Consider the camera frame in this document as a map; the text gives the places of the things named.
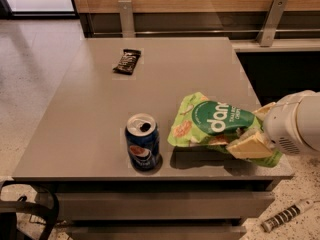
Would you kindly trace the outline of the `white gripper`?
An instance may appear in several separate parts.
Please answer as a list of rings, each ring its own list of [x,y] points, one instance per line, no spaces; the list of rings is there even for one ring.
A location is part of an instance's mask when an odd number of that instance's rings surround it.
[[[270,141],[286,155],[315,153],[315,92],[306,90],[286,95],[253,111],[264,120],[263,129]],[[257,159],[273,154],[261,131],[247,131],[226,146],[238,159]]]

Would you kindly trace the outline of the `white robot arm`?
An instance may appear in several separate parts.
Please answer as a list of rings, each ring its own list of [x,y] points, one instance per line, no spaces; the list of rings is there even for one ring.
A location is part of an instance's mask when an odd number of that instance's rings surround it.
[[[320,93],[306,90],[286,95],[254,111],[262,128],[247,130],[226,146],[240,159],[320,153]]]

